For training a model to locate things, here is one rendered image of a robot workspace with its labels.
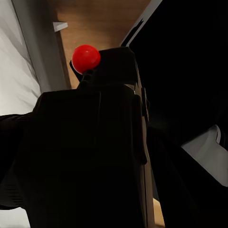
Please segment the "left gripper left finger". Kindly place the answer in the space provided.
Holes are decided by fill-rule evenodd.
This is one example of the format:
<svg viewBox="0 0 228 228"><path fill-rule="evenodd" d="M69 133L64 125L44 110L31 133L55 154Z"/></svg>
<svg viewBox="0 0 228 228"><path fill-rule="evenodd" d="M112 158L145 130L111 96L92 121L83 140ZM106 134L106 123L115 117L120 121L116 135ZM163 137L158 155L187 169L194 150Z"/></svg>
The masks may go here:
<svg viewBox="0 0 228 228"><path fill-rule="evenodd" d="M0 184L13 164L22 138L20 126L0 132Z"/></svg>

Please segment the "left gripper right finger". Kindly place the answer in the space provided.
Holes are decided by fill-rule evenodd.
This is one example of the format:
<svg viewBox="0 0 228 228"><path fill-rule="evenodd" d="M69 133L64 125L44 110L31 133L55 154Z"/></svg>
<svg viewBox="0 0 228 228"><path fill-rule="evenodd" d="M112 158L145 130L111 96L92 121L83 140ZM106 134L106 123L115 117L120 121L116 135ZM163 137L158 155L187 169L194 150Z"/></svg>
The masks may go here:
<svg viewBox="0 0 228 228"><path fill-rule="evenodd" d="M228 190L164 131L146 144L166 228L228 228Z"/></svg>

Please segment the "digital camera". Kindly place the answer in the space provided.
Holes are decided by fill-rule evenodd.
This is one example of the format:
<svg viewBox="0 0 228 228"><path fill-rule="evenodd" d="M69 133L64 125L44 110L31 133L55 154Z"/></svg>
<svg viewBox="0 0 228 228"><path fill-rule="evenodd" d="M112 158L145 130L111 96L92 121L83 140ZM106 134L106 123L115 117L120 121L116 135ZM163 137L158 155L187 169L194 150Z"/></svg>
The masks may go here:
<svg viewBox="0 0 228 228"><path fill-rule="evenodd" d="M0 116L23 138L0 184L0 210L30 228L155 228L146 144L150 102L129 47L77 47L77 89L43 92L33 111Z"/></svg>

